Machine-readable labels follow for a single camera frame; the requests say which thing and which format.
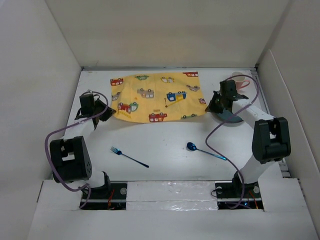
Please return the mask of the yellow cartoon vehicle cloth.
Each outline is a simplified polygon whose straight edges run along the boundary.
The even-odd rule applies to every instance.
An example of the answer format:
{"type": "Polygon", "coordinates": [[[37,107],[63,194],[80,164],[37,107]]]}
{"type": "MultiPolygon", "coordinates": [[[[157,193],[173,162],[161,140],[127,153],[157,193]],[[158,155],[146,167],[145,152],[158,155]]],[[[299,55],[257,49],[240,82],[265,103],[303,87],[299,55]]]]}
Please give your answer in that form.
{"type": "Polygon", "coordinates": [[[196,71],[116,77],[110,87],[114,116],[126,122],[185,120],[204,115],[207,107],[196,71]]]}

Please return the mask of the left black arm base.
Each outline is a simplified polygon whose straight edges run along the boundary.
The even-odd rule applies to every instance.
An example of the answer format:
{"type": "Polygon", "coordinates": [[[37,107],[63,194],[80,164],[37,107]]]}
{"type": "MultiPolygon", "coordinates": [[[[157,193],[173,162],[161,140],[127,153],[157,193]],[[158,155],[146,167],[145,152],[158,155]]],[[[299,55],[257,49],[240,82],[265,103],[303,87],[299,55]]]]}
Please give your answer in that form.
{"type": "Polygon", "coordinates": [[[79,206],[82,210],[108,210],[121,211],[127,208],[128,183],[125,181],[111,181],[110,185],[91,189],[88,197],[88,190],[82,193],[79,206]]]}

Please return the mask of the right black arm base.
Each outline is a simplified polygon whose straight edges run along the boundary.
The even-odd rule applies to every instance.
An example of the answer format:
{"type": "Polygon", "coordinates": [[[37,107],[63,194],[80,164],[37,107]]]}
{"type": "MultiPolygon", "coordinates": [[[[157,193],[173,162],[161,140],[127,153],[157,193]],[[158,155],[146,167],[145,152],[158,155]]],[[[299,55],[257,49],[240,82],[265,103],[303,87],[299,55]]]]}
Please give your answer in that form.
{"type": "Polygon", "coordinates": [[[218,210],[263,210],[260,186],[258,182],[246,184],[242,196],[242,184],[231,181],[215,181],[211,196],[217,200],[218,210]]]}

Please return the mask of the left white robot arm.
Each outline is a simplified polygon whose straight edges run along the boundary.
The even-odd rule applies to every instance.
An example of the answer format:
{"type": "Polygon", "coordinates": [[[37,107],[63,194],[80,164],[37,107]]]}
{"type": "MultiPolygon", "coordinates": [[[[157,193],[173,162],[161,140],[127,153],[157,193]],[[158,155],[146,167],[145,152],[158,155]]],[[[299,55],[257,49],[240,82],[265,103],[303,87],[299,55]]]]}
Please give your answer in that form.
{"type": "Polygon", "coordinates": [[[97,129],[99,122],[107,121],[115,113],[109,107],[108,98],[97,91],[82,93],[79,102],[80,107],[71,124],[49,133],[44,141],[54,180],[70,192],[90,189],[88,183],[75,188],[69,184],[91,178],[93,167],[86,138],[97,129]]]}

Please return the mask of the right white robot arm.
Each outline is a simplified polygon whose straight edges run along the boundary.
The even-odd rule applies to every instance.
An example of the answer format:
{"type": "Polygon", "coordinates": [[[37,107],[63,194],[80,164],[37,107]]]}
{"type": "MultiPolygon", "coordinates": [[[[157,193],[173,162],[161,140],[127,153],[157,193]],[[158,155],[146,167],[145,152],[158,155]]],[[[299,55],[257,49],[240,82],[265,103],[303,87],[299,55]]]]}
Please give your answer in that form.
{"type": "Polygon", "coordinates": [[[253,105],[253,102],[244,94],[239,94],[235,81],[228,79],[220,82],[220,90],[213,92],[205,110],[216,114],[224,124],[240,118],[253,129],[252,155],[232,178],[231,191],[237,197],[247,194],[249,185],[258,182],[259,177],[274,162],[291,154],[287,119],[272,116],[253,105]]]}

